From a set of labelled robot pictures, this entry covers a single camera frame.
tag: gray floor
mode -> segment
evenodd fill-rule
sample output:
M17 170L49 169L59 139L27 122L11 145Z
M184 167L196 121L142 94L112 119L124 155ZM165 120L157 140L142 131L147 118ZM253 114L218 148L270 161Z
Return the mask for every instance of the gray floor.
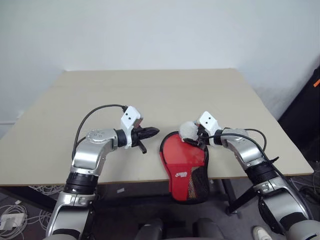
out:
M251 186L251 183L247 178L233 179L232 185L236 195L239 196ZM118 193L117 191L122 188L124 191ZM156 195L167 192L167 182L147 182L104 185L100 187L99 194L102 199L123 199L130 196ZM10 197L3 200L0 198L0 206L12 204L14 201ZM218 223L228 240L253 240L252 228L257 225L266 228L274 240L285 239L271 232L264 223L258 212L256 199L241 208L241 218L237 215L227 216L224 212L226 204L226 202L215 199L197 205L180 205L170 202L126 207L105 206L97 213L94 236L97 240L133 240L141 224L152 218L161 218L169 224L182 224L180 227L169 228L168 237L190 237L192 236L192 224L197 219L211 218ZM27 206L29 217L39 214L39 209L25 206ZM319 208L312 210L319 216ZM26 240L41 240L45 236L45 231L36 223L28 225L23 234Z

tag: beige table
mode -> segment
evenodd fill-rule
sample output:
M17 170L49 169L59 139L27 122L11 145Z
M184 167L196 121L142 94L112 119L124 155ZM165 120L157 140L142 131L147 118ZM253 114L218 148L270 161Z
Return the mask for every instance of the beige table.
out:
M136 107L143 127L160 133L144 140L147 154L135 147L107 156L100 183L168 179L159 157L164 136L185 121L209 111L221 127L263 131L266 154L285 175L311 174L312 168L235 69L119 70L65 72L0 140L0 185L63 184L68 176L76 130L93 108L105 104ZM93 128L120 126L122 112L93 114L82 136ZM260 136L252 135L263 144ZM209 148L210 178L246 177L233 153Z

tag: white cable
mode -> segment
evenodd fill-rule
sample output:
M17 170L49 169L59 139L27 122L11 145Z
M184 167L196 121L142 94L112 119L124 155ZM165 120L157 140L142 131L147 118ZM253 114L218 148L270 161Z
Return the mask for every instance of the white cable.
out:
M300 184L300 185L303 185L303 186L312 187L312 188L314 187L311 184L307 184L307 183L304 183L304 182L301 182L301 181L292 180L292 179L291 179L291 182L296 183L296 184Z
M290 178L290 181L292 182L292 185L295 187L295 189L297 191L299 191L299 188L297 187L297 185L295 184L295 181L292 180L292 178Z
M314 193L317 193L316 191L316 184L315 184L315 176L317 175L317 173L320 172L320 162L317 162L318 163L318 169L314 171L313 175L312 175L312 186L313 186L313 192Z
M40 224L43 230L47 230L49 225L49 221L51 218L51 213L41 210L38 216L33 216L28 218L28 212L25 206L22 205L5 205L0 207L1 209L7 208L4 210L2 215L4 214L24 214L24 218L22 219L21 225L13 227L12 230L0 230L0 240L11 240L17 237L18 235L22 236L22 240L25 239L23 231L26 226L29 224Z
M60 193L63 189L63 185L54 185L54 186L29 186L30 188L46 195L50 196L53 194L58 194Z
M28 222L27 224L35 224L39 222L41 228L43 230L47 230L50 218L51 218L51 213L41 210L38 216L28 218L28 220L31 220L31 219L36 219L36 220L33 222Z
M5 205L0 207L0 210L3 208L7 208L2 214L24 214L24 218L22 219L21 225L14 227L12 230L0 230L0 240L9 240L14 239L18 235L22 235L22 239L25 239L23 234L23 230L27 226L27 209L22 205Z

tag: table leg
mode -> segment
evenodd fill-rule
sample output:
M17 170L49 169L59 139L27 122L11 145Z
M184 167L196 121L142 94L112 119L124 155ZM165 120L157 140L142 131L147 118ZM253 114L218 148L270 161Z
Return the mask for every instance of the table leg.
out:
M49 213L53 212L57 202L28 186L2 186L0 192Z
M228 203L229 206L226 209L226 213L230 214L237 214L237 209L249 202L255 196L257 196L253 186L250 187L244 194L240 197L236 198L236 194L234 188L232 187L230 179L222 179L222 184L224 187L224 191L228 196Z

